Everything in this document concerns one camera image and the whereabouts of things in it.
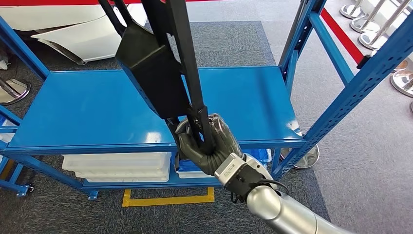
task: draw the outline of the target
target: white car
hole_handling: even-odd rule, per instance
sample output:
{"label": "white car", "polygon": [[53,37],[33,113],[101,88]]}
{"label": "white car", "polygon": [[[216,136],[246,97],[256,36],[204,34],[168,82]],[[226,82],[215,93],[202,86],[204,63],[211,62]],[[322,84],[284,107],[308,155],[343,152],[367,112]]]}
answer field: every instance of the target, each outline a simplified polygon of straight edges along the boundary
{"label": "white car", "polygon": [[[127,8],[137,23],[145,24],[142,4]],[[21,36],[29,35],[79,65],[114,57],[121,40],[100,5],[0,6],[0,16]]]}

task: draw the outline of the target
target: stanchion base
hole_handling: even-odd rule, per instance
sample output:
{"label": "stanchion base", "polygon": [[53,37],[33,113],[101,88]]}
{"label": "stanchion base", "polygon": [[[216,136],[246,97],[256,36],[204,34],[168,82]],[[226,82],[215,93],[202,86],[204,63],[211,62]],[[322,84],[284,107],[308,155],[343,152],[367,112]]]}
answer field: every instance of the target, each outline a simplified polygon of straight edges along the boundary
{"label": "stanchion base", "polygon": [[[372,57],[377,53],[377,50],[373,50],[372,53],[370,54]],[[399,72],[399,71],[404,71],[406,70],[407,66],[409,63],[407,60],[403,60],[396,68],[393,69],[393,72]]]}
{"label": "stanchion base", "polygon": [[[281,149],[280,153],[280,160],[284,160],[285,157],[290,153],[291,148],[283,148]],[[293,168],[295,169],[306,169],[314,166],[314,164],[318,161],[320,156],[319,153],[319,146],[315,145],[302,159],[300,159]]]}
{"label": "stanchion base", "polygon": [[375,36],[376,36],[376,33],[365,32],[365,33],[362,33],[360,37],[358,37],[358,41],[360,41],[360,43],[368,49],[371,49],[371,50],[380,49],[381,46],[384,45],[384,43],[386,43],[387,36],[383,35],[379,37],[379,39],[376,40],[374,43],[372,43]]}
{"label": "stanchion base", "polygon": [[361,7],[356,8],[353,14],[351,14],[351,11],[354,9],[354,4],[351,5],[345,5],[340,9],[340,13],[349,18],[349,19],[355,19],[355,18],[364,18],[367,16],[366,13],[361,9]]}
{"label": "stanchion base", "polygon": [[359,33],[364,33],[364,32],[376,33],[380,30],[380,26],[376,22],[373,22],[373,21],[368,22],[366,27],[361,29],[361,27],[366,21],[367,21],[366,19],[354,19],[350,22],[350,27]]}
{"label": "stanchion base", "polygon": [[0,88],[0,105],[10,105],[20,101],[24,98],[30,91],[30,83],[22,83],[16,79],[10,79],[6,83],[12,86],[20,95],[18,97],[13,97],[8,94],[4,89]]}
{"label": "stanchion base", "polygon": [[393,87],[404,95],[413,98],[413,73],[412,72],[395,72],[390,77]]}
{"label": "stanchion base", "polygon": [[393,71],[395,72],[404,71],[408,65],[409,63],[407,62],[407,60],[403,60]]}

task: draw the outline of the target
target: black robotic glove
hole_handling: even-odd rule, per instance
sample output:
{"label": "black robotic glove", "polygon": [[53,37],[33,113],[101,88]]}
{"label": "black robotic glove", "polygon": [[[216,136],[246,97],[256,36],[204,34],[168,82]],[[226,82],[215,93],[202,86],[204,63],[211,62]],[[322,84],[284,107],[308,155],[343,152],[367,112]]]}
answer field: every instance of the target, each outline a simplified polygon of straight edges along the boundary
{"label": "black robotic glove", "polygon": [[211,114],[208,118],[215,148],[211,155],[204,154],[197,145],[187,119],[178,125],[175,133],[179,137],[181,153],[193,161],[205,174],[213,176],[230,153],[235,153],[239,157],[243,157],[243,153],[224,120],[218,114]]}

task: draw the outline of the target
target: blue shelf surface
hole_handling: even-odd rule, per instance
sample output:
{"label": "blue shelf surface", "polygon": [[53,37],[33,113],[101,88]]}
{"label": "blue shelf surface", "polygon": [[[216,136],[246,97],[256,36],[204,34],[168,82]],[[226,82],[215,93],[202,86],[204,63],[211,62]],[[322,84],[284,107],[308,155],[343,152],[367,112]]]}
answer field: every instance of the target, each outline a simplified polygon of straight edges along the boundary
{"label": "blue shelf surface", "polygon": [[[304,143],[279,67],[200,68],[199,74],[208,112],[224,118],[242,148]],[[51,72],[6,151],[116,153],[114,147],[131,145],[134,152],[176,150],[165,122],[122,70]]]}

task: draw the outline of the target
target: yellow floor tape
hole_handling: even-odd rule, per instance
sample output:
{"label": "yellow floor tape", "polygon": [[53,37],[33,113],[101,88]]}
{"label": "yellow floor tape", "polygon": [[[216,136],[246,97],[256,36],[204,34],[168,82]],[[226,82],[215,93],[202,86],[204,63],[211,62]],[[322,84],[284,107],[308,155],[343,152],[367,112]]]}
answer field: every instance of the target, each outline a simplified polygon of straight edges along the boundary
{"label": "yellow floor tape", "polygon": [[13,160],[8,160],[6,166],[4,166],[3,171],[0,174],[0,179],[5,180],[6,177],[9,175],[10,170],[13,166]]}
{"label": "yellow floor tape", "polygon": [[178,196],[178,197],[163,197],[163,198],[148,198],[148,199],[131,199],[131,190],[125,189],[123,193],[122,207],[131,206],[160,206],[172,204],[189,204],[214,202],[214,188],[208,188],[207,195],[203,196]]}

